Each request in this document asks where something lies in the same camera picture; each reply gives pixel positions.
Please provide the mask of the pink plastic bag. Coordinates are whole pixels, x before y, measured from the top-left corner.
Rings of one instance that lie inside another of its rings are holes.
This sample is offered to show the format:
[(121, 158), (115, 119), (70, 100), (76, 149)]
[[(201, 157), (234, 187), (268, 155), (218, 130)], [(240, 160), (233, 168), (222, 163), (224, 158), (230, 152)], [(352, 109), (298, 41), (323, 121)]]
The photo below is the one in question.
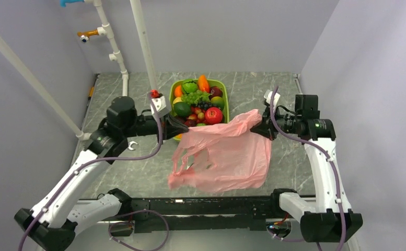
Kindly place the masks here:
[(228, 123), (191, 127), (172, 156), (169, 189), (190, 186), (220, 193), (261, 187), (272, 153), (271, 140), (251, 132), (261, 119), (252, 109)]

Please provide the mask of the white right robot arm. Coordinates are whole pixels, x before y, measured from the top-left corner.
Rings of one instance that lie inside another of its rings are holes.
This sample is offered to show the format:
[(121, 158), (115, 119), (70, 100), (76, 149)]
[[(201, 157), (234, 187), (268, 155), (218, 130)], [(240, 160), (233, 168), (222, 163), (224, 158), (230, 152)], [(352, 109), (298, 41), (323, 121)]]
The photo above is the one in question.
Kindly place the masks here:
[(285, 213), (299, 224), (303, 240), (311, 243), (338, 243), (338, 249), (362, 227), (363, 218), (354, 213), (339, 173), (336, 133), (331, 120), (322, 119), (318, 96), (296, 95), (290, 111), (277, 105), (278, 93), (264, 94), (266, 109), (262, 121), (251, 129), (276, 139), (282, 135), (301, 143), (307, 153), (315, 186), (315, 201), (307, 202), (294, 189), (275, 189), (269, 210), (275, 217)]

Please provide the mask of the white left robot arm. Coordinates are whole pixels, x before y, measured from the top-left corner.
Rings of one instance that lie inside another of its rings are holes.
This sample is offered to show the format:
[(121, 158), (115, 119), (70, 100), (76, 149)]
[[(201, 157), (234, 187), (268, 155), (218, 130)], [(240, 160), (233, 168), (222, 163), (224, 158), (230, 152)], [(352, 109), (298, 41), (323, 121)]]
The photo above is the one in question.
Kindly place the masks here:
[(95, 223), (113, 217), (123, 220), (134, 213), (132, 198), (120, 189), (112, 189), (82, 207), (77, 207), (77, 202), (101, 173), (123, 160), (128, 138), (154, 135), (157, 147), (161, 147), (164, 140), (188, 131), (170, 114), (171, 104), (165, 96), (151, 98), (150, 111), (149, 116), (138, 114), (134, 100), (128, 96), (111, 102), (86, 148), (56, 186), (31, 209), (22, 208), (15, 214), (15, 221), (24, 231), (19, 248), (31, 238), (44, 250), (66, 250), (79, 233)]

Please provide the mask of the dark purple plum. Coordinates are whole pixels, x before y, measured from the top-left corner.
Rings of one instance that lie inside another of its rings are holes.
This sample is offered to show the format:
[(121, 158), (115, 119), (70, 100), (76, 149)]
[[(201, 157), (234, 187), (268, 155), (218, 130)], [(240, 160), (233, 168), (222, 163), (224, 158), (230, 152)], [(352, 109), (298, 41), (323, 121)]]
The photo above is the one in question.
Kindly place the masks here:
[(197, 121), (193, 119), (189, 119), (184, 123), (187, 127), (196, 127)]

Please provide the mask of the dark green avocado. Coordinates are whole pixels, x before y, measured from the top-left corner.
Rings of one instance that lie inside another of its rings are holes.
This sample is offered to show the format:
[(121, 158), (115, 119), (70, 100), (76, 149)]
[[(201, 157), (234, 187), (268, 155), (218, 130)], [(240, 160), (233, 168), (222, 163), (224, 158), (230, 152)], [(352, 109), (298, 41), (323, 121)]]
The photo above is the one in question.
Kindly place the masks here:
[(192, 114), (191, 106), (186, 102), (177, 102), (173, 105), (173, 110), (179, 117), (188, 117)]

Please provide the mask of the orange tangerine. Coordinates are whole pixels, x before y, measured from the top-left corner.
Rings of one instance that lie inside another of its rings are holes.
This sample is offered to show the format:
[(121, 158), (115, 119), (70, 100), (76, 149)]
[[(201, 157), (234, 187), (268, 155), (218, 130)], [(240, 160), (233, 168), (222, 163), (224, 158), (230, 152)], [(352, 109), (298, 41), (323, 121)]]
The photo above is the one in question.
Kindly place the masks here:
[(177, 85), (174, 90), (173, 90), (173, 94), (175, 98), (181, 97), (183, 95), (183, 91), (181, 88), (181, 85)]

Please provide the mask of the green grape bunch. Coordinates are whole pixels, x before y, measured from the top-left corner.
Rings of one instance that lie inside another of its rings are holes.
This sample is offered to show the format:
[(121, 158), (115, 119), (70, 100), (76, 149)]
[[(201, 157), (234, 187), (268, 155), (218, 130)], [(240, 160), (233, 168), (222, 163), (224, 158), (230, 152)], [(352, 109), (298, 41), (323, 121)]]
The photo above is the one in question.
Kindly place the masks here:
[(183, 94), (181, 101), (189, 105), (197, 105), (200, 101), (209, 101), (210, 95), (210, 93), (197, 90), (189, 94)]

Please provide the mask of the dark grape bunch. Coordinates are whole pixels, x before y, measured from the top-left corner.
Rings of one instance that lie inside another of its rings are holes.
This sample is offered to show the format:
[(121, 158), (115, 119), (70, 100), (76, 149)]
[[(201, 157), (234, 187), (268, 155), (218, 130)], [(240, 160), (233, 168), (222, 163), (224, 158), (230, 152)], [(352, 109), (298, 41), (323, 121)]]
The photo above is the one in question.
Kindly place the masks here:
[(210, 101), (200, 101), (196, 106), (201, 110), (208, 110), (214, 107), (214, 105)]

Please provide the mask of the large red apple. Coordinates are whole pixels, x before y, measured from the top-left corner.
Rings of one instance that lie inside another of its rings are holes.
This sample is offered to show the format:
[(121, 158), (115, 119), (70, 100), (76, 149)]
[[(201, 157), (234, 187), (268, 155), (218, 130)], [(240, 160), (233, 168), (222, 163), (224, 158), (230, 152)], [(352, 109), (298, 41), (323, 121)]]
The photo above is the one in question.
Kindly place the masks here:
[(218, 124), (223, 121), (223, 113), (217, 107), (209, 108), (204, 116), (207, 124)]

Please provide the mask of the steel wrench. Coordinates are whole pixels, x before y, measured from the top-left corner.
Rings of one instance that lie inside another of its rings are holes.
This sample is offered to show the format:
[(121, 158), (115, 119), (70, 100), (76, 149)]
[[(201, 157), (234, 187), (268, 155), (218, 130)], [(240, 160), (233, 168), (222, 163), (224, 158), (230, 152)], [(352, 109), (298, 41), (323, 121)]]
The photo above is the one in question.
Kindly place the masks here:
[(136, 142), (136, 141), (130, 141), (129, 143), (128, 143), (128, 147), (127, 147), (127, 149), (129, 150), (129, 151), (135, 151), (136, 150), (136, 146), (138, 145), (138, 143)]

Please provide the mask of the green yellow mango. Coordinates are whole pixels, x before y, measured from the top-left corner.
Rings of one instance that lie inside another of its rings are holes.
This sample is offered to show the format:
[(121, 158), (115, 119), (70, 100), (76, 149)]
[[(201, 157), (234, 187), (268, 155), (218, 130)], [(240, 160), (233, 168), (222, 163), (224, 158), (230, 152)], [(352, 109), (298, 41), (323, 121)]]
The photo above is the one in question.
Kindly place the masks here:
[(225, 108), (225, 101), (222, 97), (215, 96), (211, 98), (210, 102), (214, 107), (217, 107), (220, 110), (223, 110)]

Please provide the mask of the orange papaya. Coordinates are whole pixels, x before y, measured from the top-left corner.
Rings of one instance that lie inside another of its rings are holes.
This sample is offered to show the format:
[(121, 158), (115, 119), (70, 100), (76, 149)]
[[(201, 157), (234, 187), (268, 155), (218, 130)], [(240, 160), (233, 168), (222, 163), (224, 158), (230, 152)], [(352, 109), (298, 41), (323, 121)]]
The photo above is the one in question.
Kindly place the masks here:
[(200, 91), (210, 93), (210, 91), (211, 91), (210, 85), (209, 85), (208, 80), (206, 79), (205, 75), (201, 75), (198, 78), (197, 85), (198, 85), (198, 88)]

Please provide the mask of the dark red apple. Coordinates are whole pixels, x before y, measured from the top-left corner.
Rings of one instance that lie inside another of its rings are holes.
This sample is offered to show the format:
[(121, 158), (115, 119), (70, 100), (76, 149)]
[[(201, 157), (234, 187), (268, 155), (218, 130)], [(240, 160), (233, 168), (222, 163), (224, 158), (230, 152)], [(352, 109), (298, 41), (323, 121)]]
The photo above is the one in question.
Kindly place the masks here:
[(223, 91), (217, 86), (213, 86), (210, 88), (209, 99), (212, 99), (213, 97), (223, 97)]

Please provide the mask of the green plastic fruit tray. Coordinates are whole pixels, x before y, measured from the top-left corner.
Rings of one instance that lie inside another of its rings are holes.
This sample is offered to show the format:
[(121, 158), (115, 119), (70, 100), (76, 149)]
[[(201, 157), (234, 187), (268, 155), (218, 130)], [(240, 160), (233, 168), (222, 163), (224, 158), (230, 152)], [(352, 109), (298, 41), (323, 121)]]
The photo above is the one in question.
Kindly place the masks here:
[[(177, 85), (181, 85), (182, 81), (183, 81), (183, 80), (175, 82), (175, 83), (172, 85), (171, 89), (170, 89), (170, 102), (171, 102), (171, 105), (172, 105), (172, 111), (170, 112), (170, 114), (171, 114), (173, 117), (177, 118), (179, 121), (183, 122), (183, 123), (185, 123), (185, 122), (186, 122), (187, 120), (189, 120), (189, 119), (193, 119), (193, 120), (196, 120), (196, 121), (197, 121), (197, 125), (196, 125), (197, 127), (199, 127), (199, 126), (205, 126), (205, 125), (206, 125), (206, 126), (210, 126), (211, 124), (207, 124), (207, 122), (206, 122), (206, 120), (205, 120), (204, 114), (205, 114), (206, 110), (201, 110), (201, 109), (198, 108), (196, 105), (190, 105), (190, 106), (191, 106), (191, 110), (192, 110), (192, 114), (189, 115), (188, 117), (179, 117), (179, 116), (177, 116), (176, 113), (174, 112), (174, 110), (173, 110), (173, 105), (174, 105), (175, 103), (177, 103), (177, 102), (180, 102), (180, 101), (181, 101), (181, 97), (175, 98), (175, 97), (174, 97), (174, 94), (173, 94), (173, 90), (174, 90), (174, 88), (175, 88)], [(227, 97), (227, 90), (226, 90), (226, 87), (225, 87), (225, 85), (224, 85), (222, 82), (217, 81), (217, 80), (213, 80), (213, 79), (208, 79), (208, 83), (209, 83), (209, 85), (210, 85), (210, 88), (213, 87), (213, 86), (217, 86), (217, 87), (219, 87), (219, 88), (223, 91), (223, 97), (222, 97), (222, 98), (223, 98), (224, 101), (225, 101), (225, 108), (222, 110), (222, 113), (223, 113), (223, 121), (222, 121), (221, 123), (228, 123), (228, 122), (230, 121), (230, 118), (229, 118), (229, 104), (228, 104), (228, 97)]]

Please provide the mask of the orange pipe valve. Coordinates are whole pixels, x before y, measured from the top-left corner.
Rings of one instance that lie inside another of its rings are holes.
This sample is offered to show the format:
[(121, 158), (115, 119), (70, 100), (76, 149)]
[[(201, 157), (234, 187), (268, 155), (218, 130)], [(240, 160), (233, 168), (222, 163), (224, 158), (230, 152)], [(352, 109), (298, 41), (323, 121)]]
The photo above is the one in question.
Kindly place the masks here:
[(92, 36), (99, 36), (99, 35), (100, 35), (100, 33), (97, 29), (77, 33), (77, 36), (79, 37), (79, 39), (82, 43), (86, 43)]

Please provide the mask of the blue pipe fitting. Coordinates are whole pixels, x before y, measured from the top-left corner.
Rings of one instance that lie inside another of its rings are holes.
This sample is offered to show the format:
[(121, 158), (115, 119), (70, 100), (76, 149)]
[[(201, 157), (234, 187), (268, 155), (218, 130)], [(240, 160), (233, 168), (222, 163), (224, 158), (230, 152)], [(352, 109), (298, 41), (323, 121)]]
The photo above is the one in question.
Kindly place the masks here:
[(84, 3), (84, 0), (59, 0), (61, 7), (66, 7), (67, 4)]

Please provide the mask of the orange handled tool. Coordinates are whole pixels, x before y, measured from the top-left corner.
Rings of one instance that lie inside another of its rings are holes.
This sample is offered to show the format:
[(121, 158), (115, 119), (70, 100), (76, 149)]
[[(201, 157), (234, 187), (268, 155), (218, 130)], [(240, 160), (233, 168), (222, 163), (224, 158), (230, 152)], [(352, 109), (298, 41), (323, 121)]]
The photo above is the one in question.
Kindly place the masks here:
[(95, 89), (95, 87), (94, 87), (94, 86), (93, 86), (93, 87), (91, 87), (91, 89), (90, 89), (90, 91), (89, 91), (89, 93), (88, 93), (88, 100), (90, 100), (90, 99), (92, 98), (93, 93), (94, 93), (94, 89)]

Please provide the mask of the white pvc pipe frame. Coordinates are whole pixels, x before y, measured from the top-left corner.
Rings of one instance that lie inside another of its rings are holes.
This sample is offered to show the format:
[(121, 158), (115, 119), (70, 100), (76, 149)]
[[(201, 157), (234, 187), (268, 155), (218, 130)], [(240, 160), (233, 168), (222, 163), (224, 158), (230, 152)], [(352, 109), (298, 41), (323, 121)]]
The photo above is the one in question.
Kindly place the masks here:
[[(122, 74), (123, 86), (122, 94), (127, 96), (129, 94), (129, 72), (125, 66), (124, 58), (121, 50), (115, 39), (115, 34), (109, 20), (106, 17), (106, 13), (102, 6), (102, 1), (85, 1), (85, 3), (91, 3), (95, 7), (101, 26), (96, 29), (99, 31), (99, 36), (107, 37), (111, 47), (112, 53), (109, 54), (110, 61), (116, 61)], [(130, 1), (134, 21), (136, 24), (136, 30), (138, 38), (140, 40), (142, 54), (147, 69), (148, 79), (151, 89), (158, 89), (156, 70), (154, 67), (154, 61), (149, 46), (147, 30), (145, 26), (144, 15), (140, 1)], [(35, 75), (27, 68), (18, 55), (11, 49), (11, 47), (0, 36), (0, 53), (5, 59), (15, 68), (15, 70), (30, 84), (30, 86), (40, 95), (40, 97), (55, 111), (55, 113), (61, 118), (61, 120), (73, 131), (75, 136), (80, 141), (86, 141), (90, 137), (90, 133), (85, 133), (80, 129), (74, 121), (67, 115), (67, 113), (61, 108), (61, 106), (54, 100), (49, 92), (44, 88), (41, 82), (35, 77)]]

